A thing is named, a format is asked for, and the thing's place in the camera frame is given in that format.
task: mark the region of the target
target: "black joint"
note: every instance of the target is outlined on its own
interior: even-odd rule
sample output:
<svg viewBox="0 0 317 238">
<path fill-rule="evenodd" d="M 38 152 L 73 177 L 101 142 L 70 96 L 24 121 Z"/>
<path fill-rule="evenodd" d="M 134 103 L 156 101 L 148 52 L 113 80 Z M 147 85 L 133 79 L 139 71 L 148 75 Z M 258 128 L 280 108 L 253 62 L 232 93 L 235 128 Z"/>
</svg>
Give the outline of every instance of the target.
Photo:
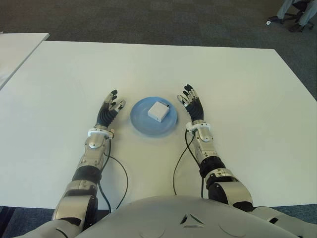
<svg viewBox="0 0 317 238">
<path fill-rule="evenodd" d="M 209 156 L 201 162 L 199 173 L 205 178 L 210 171 L 221 168 L 226 168 L 221 159 L 218 156 Z"/>
<path fill-rule="evenodd" d="M 101 171 L 98 168 L 87 165 L 79 167 L 76 170 L 72 181 L 87 180 L 93 182 L 94 184 L 97 184 L 101 180 L 101 177 Z"/>
<path fill-rule="evenodd" d="M 97 209 L 98 209 L 98 199 L 95 196 L 91 196 L 85 217 L 84 230 L 91 227 L 97 222 Z"/>
<path fill-rule="evenodd" d="M 206 188 L 209 189 L 209 187 L 214 184 L 215 182 L 232 182 L 234 179 L 232 177 L 228 176 L 222 176 L 217 177 L 215 174 L 211 174 L 206 182 Z"/>
<path fill-rule="evenodd" d="M 76 217 L 64 217 L 64 218 L 61 218 L 60 220 L 68 221 L 70 224 L 73 224 L 76 226 L 79 226 L 81 223 L 81 220 Z"/>
<path fill-rule="evenodd" d="M 226 193 L 224 192 L 223 188 L 217 183 L 214 183 L 208 189 L 208 198 L 214 201 L 228 204 Z"/>
<path fill-rule="evenodd" d="M 97 188 L 93 185 L 90 186 L 88 190 L 86 189 L 74 189 L 74 190 L 69 190 L 65 194 L 65 196 L 86 196 L 86 195 L 92 195 L 96 196 L 97 195 Z"/>
<path fill-rule="evenodd" d="M 251 202 L 236 202 L 233 206 L 245 212 L 252 212 L 255 209 Z"/>
</svg>

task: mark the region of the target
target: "white desk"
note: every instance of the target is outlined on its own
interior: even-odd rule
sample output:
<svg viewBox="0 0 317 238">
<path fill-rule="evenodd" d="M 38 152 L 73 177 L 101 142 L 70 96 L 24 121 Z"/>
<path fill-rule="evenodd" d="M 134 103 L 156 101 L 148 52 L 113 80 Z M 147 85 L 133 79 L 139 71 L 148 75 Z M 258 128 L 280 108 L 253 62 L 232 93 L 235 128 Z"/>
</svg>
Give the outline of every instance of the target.
<svg viewBox="0 0 317 238">
<path fill-rule="evenodd" d="M 129 174 L 124 203 L 172 195 L 190 120 L 176 95 L 187 83 L 200 95 L 221 159 L 255 206 L 317 203 L 317 104 L 274 50 L 45 41 L 0 91 L 0 205 L 56 206 L 113 89 L 127 101 L 111 124 L 112 155 Z M 147 138 L 130 122 L 132 106 L 147 96 L 177 109 L 167 137 Z M 178 193 L 199 196 L 200 180 L 186 154 Z M 125 177 L 114 161 L 102 185 L 116 206 Z"/>
<path fill-rule="evenodd" d="M 0 34 L 0 90 L 48 33 Z"/>
</svg>

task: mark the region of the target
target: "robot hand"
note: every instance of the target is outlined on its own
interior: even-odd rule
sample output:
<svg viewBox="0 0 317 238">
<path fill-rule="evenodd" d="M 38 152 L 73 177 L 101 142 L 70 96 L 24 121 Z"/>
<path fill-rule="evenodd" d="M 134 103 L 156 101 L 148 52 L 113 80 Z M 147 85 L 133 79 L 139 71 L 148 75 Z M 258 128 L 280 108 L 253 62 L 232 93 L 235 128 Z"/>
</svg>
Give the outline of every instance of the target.
<svg viewBox="0 0 317 238">
<path fill-rule="evenodd" d="M 189 113 L 192 122 L 196 120 L 204 120 L 204 110 L 203 106 L 199 100 L 199 97 L 192 86 L 187 84 L 183 93 L 187 98 L 184 98 L 182 95 L 178 95 L 177 99 L 183 104 Z"/>
<path fill-rule="evenodd" d="M 101 106 L 98 117 L 97 124 L 108 127 L 113 119 L 117 116 L 118 112 L 125 106 L 125 101 L 121 101 L 119 104 L 114 102 L 114 99 L 117 98 L 117 90 L 113 90 L 106 97 L 103 105 Z"/>
</svg>

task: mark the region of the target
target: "small white cube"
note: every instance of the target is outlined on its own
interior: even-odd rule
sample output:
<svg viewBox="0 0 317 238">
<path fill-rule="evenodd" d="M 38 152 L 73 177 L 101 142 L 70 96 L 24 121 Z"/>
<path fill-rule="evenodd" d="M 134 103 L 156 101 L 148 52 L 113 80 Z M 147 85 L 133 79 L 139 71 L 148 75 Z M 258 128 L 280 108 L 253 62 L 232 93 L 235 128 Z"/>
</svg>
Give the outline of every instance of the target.
<svg viewBox="0 0 317 238">
<path fill-rule="evenodd" d="M 148 110 L 148 116 L 154 120 L 157 120 L 158 122 L 162 122 L 168 112 L 168 105 L 161 102 L 155 102 L 154 105 Z"/>
</svg>

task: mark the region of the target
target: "dark floor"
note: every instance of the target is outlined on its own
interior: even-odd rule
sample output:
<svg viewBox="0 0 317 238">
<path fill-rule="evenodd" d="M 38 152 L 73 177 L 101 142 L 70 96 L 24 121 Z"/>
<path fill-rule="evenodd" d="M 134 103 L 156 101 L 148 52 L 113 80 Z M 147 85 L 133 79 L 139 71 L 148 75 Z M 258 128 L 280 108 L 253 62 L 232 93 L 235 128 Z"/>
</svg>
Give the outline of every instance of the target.
<svg viewBox="0 0 317 238">
<path fill-rule="evenodd" d="M 317 26 L 290 33 L 266 26 L 282 0 L 0 0 L 0 31 L 49 32 L 52 41 L 275 49 L 317 98 Z M 312 19 L 317 24 L 317 17 Z M 317 223 L 317 205 L 278 210 Z M 4 238 L 52 216 L 49 209 L 10 208 Z M 0 228 L 3 227 L 0 217 Z"/>
<path fill-rule="evenodd" d="M 0 216 L 0 238 L 11 238 L 23 235 L 52 218 L 53 209 L 37 209 L 37 208 L 7 208 L 6 212 L 11 212 L 12 217 L 7 224 L 6 229 L 1 236 L 1 222 L 3 221 Z M 274 209 L 283 212 L 287 215 L 297 217 L 305 222 L 317 224 L 317 204 L 303 205 L 303 206 L 287 206 L 287 207 L 274 207 Z M 99 211 L 98 220 L 107 214 L 106 210 Z"/>
</svg>

